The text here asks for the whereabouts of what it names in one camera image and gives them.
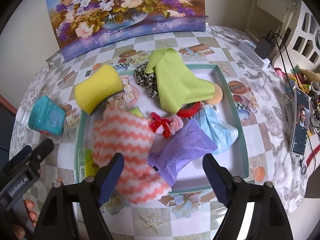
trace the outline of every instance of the screw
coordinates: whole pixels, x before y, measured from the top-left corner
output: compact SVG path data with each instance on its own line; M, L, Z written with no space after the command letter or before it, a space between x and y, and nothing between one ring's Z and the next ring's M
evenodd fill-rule
M268 187L273 187L273 183L272 183L271 181L266 181L266 185L267 185Z
M94 177L93 176L86 177L85 181L88 182L88 183L89 182L93 182L94 181Z
M235 176L235 177L233 177L233 181L235 183L240 183L242 181L242 179L240 177L238 177L238 176Z
M62 185L62 182L57 181L55 184L53 184L54 187L60 187Z

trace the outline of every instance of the floral painting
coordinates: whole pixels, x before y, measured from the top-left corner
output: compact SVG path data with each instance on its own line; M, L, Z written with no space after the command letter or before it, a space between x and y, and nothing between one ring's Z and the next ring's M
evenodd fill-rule
M204 0L46 0L65 61L136 36L204 31Z

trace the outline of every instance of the striped towel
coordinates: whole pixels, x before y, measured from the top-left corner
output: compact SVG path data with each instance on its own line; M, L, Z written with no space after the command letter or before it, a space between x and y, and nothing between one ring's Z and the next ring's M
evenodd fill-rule
M120 109L106 109L103 120L95 122L93 160L102 167L116 152L124 155L116 190L134 204L159 200L171 191L147 163L154 136L147 119Z

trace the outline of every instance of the finger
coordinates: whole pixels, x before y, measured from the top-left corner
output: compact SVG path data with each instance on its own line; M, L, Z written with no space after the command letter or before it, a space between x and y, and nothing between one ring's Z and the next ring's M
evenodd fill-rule
M25 203L28 210L31 210L35 207L35 203L31 200L25 200L24 203Z
M10 227L18 239L22 239L26 234L24 229L21 226L10 225Z
M32 221L37 221L38 220L38 215L36 212L30 211L29 212L29 217L31 218Z

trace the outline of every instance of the teal container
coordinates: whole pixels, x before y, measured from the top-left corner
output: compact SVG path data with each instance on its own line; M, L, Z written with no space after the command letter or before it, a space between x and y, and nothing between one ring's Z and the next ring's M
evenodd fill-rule
M49 97L38 99L30 113L28 126L32 130L48 135L61 135L66 112Z

